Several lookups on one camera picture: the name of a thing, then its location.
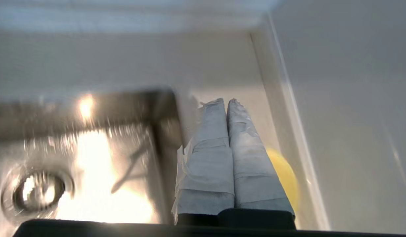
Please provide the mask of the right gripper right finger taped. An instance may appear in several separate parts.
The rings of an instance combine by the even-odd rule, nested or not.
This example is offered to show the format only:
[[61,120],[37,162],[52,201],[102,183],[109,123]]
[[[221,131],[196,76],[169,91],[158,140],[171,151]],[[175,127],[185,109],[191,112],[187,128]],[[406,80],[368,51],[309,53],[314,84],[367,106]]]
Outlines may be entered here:
[[227,108],[235,206],[218,215],[228,228],[295,230],[295,213],[250,114],[236,99]]

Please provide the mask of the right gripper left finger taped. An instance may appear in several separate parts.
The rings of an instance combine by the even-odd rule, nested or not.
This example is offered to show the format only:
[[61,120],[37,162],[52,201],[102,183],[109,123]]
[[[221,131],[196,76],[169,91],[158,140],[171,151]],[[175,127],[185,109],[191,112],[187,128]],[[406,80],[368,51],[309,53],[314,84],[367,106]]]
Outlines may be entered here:
[[235,205],[233,155],[223,99],[199,108],[199,124],[186,147],[178,150],[172,214],[179,224],[215,224]]

